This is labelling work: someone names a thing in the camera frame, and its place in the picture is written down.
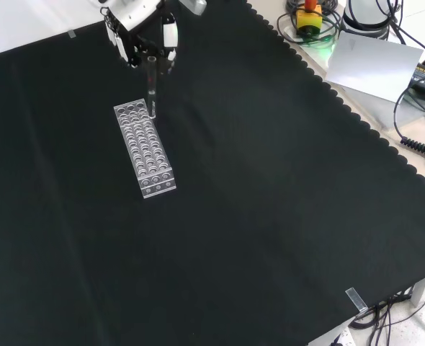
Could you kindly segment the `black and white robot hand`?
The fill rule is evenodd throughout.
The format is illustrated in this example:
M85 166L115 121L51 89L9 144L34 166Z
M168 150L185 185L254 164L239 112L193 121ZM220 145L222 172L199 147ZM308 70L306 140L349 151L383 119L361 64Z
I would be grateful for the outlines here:
M152 56L161 74L171 72L179 36L165 1L100 1L99 10L109 41L129 66L137 68Z

